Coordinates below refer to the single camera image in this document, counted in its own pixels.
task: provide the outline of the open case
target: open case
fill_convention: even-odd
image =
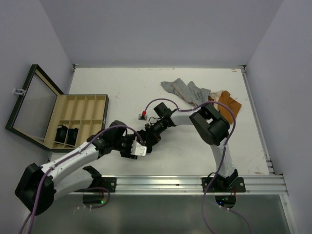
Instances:
[[[5,128],[46,150],[72,151],[105,128],[107,95],[65,95],[37,64],[17,94]]]

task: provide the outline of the latch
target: latch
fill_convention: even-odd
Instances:
[[[15,89],[14,90],[14,94],[16,95],[22,95],[22,96],[25,96],[26,95],[26,90],[23,90],[23,89]]]

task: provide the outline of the white surface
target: white surface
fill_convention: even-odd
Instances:
[[[240,175],[268,175],[265,155],[239,69],[77,68],[70,94],[108,94],[110,100],[106,126],[118,119],[140,130],[146,122],[138,120],[138,114],[152,99],[169,98],[180,108],[191,107],[160,86],[161,81],[177,78],[185,83],[192,80],[198,87],[213,91],[228,90],[242,104],[236,131],[229,141],[233,163]],[[158,103],[160,101],[149,107],[149,116],[156,116],[153,107]],[[174,109],[170,102],[165,104]],[[132,160],[113,152],[91,165],[107,175],[207,175],[216,170],[212,150],[200,138],[194,126],[170,128],[161,134],[161,138],[146,157]]]

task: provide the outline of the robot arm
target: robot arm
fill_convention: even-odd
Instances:
[[[107,130],[97,137],[92,144],[89,142],[94,138],[90,136],[80,147],[66,154],[58,160],[43,164],[41,167],[36,164],[29,165],[16,188],[16,196],[24,205],[32,211],[37,192],[38,184],[43,175],[51,168],[52,171],[45,178],[41,188],[36,215],[47,210],[54,199],[57,199],[70,192],[89,187],[99,187],[101,174],[91,166],[78,170],[81,166],[99,159],[112,150],[120,152],[122,157],[137,159],[138,156],[145,156],[152,151],[152,147],[160,140],[160,134],[169,127],[178,125],[194,125],[201,138],[208,143],[213,151],[217,166],[220,164],[223,153],[223,144],[229,135],[229,123],[212,106],[207,105],[196,111],[180,112],[171,111],[164,103],[154,108],[160,120],[155,124],[146,124],[145,130],[138,131],[145,145],[137,142],[136,135],[125,135],[124,128],[114,128]],[[111,126],[124,125],[116,120]],[[59,166],[54,165],[64,158],[78,152],[78,154]],[[233,166],[229,150],[226,151],[222,168],[216,178],[216,184],[221,185],[221,189],[229,186],[238,176],[237,170]]]

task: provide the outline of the orange cloth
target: orange cloth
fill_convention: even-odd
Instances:
[[[219,102],[228,106],[233,111],[235,118],[236,118],[242,104],[235,101],[233,98],[230,97],[230,95],[231,94],[228,91],[223,91],[221,94],[221,97],[219,99]],[[223,117],[225,117],[225,119],[230,124],[233,123],[233,118],[227,109],[225,109],[223,106],[219,105],[219,112],[223,115]]]

